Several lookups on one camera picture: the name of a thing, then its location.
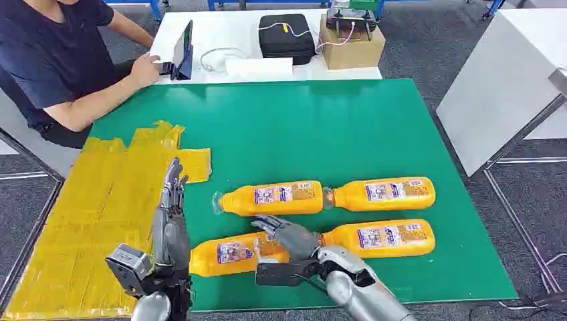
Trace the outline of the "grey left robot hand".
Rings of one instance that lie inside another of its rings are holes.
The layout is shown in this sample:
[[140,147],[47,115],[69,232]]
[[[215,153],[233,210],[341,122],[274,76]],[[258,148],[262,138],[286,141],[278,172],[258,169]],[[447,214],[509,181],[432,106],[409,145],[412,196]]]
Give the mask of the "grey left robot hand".
[[185,221],[183,197],[188,176],[179,157],[169,163],[152,225],[152,253],[157,270],[183,271],[189,268],[189,234]]

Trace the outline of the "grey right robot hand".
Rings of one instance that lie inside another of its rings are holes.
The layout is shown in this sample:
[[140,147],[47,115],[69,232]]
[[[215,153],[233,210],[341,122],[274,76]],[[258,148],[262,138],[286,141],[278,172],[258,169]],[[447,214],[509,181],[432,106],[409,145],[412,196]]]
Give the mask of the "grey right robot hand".
[[256,215],[250,225],[271,235],[288,251],[292,260],[310,259],[322,246],[317,233],[277,216]]

